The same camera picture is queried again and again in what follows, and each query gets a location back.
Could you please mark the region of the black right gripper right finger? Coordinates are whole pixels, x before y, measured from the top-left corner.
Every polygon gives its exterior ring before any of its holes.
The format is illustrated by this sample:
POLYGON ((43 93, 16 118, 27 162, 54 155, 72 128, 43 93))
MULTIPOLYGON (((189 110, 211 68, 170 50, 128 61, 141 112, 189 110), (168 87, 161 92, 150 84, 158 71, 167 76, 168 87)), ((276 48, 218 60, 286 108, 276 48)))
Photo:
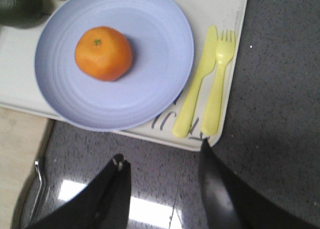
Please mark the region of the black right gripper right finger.
POLYGON ((198 166, 201 199, 210 229, 313 229, 241 180, 202 141, 198 166))

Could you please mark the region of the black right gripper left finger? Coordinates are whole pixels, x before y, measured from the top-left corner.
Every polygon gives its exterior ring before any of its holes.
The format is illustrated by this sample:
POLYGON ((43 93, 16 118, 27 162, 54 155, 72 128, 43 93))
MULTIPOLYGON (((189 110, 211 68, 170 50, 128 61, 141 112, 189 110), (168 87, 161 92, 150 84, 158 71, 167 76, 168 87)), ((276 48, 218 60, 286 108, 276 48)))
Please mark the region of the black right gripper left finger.
POLYGON ((28 228, 125 229, 131 192, 131 164, 116 154, 79 194, 28 228))

